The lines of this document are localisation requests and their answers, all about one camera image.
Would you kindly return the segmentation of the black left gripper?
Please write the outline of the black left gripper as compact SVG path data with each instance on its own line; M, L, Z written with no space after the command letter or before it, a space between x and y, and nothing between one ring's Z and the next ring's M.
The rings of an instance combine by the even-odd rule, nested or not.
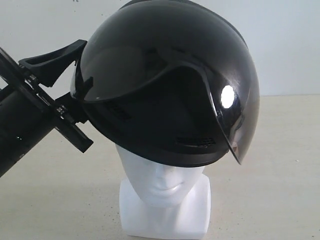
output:
M86 40L75 42L58 50L23 58L16 62L3 48L0 49L0 76L7 84L18 90L42 113L50 113L56 122L56 129L79 151L84 153L92 144L77 126L88 120L82 105L71 93L52 99L40 85L52 87L61 74L76 62L85 46Z

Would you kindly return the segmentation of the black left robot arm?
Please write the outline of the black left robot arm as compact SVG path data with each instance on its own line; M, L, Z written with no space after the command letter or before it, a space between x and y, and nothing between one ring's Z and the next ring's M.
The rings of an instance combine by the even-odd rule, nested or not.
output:
M62 73L80 60L87 42L78 39L58 50L15 61L0 50L0 174L7 173L46 135L56 129L84 153L93 141L77 127L88 120L82 106L67 92L53 99L51 88Z

